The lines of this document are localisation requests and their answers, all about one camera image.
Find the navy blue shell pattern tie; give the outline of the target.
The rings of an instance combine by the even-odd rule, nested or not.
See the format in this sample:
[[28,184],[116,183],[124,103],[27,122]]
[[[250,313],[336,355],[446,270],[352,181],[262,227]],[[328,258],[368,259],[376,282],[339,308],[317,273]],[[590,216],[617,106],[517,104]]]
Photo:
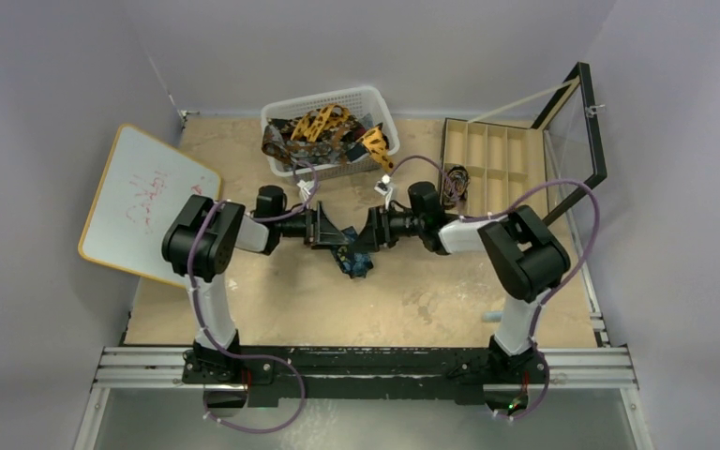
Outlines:
[[349,278],[365,278],[374,267],[368,253],[350,252],[347,246],[331,246],[330,252],[338,268]]

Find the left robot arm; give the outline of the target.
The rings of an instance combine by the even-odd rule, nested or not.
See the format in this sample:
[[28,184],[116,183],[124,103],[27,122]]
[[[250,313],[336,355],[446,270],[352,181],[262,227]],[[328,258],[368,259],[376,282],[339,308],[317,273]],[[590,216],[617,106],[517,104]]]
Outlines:
[[185,279],[197,321],[187,360],[205,364],[218,383],[233,382],[242,370],[224,273],[236,249],[269,255],[282,237],[300,238],[312,249],[350,244],[320,202],[314,208],[302,202],[290,209],[283,188],[274,185],[259,188],[252,213],[241,203],[193,194],[162,239],[162,258]]

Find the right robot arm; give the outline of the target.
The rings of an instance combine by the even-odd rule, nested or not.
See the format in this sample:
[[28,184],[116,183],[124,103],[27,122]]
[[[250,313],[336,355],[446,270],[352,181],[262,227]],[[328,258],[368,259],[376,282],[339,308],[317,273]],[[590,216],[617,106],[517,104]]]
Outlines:
[[425,249],[441,255],[484,251],[506,292],[501,321],[488,345],[488,367],[498,380],[510,382],[535,356],[533,335],[537,309],[558,288],[570,269],[570,258],[544,221],[529,205],[498,218],[469,221],[443,209],[431,182],[407,189],[410,205],[371,207],[352,252],[390,248],[401,237],[416,236]]

